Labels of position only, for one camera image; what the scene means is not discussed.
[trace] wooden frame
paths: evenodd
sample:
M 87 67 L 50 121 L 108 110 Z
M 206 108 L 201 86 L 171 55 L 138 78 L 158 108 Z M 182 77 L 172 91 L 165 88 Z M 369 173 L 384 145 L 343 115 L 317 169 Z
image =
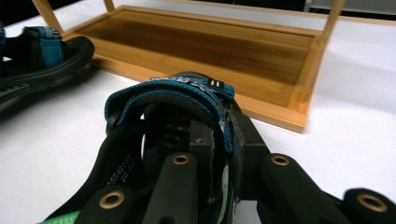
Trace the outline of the wooden frame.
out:
M 234 86 L 248 116 L 298 133 L 321 58 L 345 0 L 336 0 L 323 31 L 231 20 L 104 0 L 107 14 L 64 31 L 48 0 L 33 0 L 64 39 L 87 36 L 92 65 L 145 81 L 194 70 Z

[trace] brass rivet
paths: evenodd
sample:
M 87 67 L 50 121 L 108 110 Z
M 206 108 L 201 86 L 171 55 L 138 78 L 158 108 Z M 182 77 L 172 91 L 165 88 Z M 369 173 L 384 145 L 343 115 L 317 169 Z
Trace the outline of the brass rivet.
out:
M 360 194 L 358 195 L 358 201 L 361 205 L 373 211 L 380 213 L 388 211 L 387 205 L 373 195 L 366 193 Z
M 113 190 L 103 196 L 99 205 L 105 209 L 111 209 L 119 206 L 125 200 L 125 194 L 120 190 Z
M 184 155 L 179 155 L 179 156 L 175 156 L 175 157 L 172 159 L 172 161 L 173 161 L 173 163 L 176 164 L 176 165 L 184 165 L 184 164 L 189 163 L 190 158 L 187 157 L 187 156 L 184 156 Z
M 289 159 L 286 157 L 283 157 L 283 156 L 274 156 L 271 160 L 276 165 L 289 165 L 290 164 Z

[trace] white tabletop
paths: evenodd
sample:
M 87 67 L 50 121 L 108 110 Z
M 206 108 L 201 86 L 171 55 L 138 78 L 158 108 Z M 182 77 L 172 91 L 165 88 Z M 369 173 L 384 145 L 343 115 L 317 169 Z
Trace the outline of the white tabletop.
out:
M 212 4 L 115 1 L 198 14 L 322 29 L 324 19 Z M 101 1 L 56 10 L 65 30 L 105 13 Z M 40 17 L 6 27 L 45 25 Z M 396 24 L 339 21 L 324 54 L 304 133 L 253 120 L 272 152 L 293 157 L 326 192 L 378 191 L 396 202 Z M 87 68 L 59 88 L 0 105 L 0 223 L 37 223 L 84 183 L 106 138 L 109 94 L 136 82 Z M 236 223 L 260 223 L 255 203 Z

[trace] wooden shelf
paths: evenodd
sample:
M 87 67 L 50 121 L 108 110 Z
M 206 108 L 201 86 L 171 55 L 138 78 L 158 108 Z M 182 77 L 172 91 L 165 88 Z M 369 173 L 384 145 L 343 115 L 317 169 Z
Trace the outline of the wooden shelf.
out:
M 48 26 L 62 30 L 47 0 L 34 2 Z M 324 31 L 105 3 L 106 15 L 63 32 L 93 42 L 92 65 L 138 81 L 201 72 L 233 85 L 248 116 L 301 133 L 344 0 Z

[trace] shoe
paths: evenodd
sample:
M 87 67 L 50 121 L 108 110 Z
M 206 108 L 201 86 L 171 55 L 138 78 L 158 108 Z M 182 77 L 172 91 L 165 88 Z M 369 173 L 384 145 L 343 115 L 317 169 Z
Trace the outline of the shoe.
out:
M 49 27 L 25 27 L 21 35 L 6 38 L 0 22 L 0 104 L 65 83 L 89 63 L 93 52 L 88 38 L 63 42 Z
M 242 154 L 231 120 L 244 116 L 233 95 L 195 72 L 111 94 L 91 174 L 43 223 L 233 223 Z

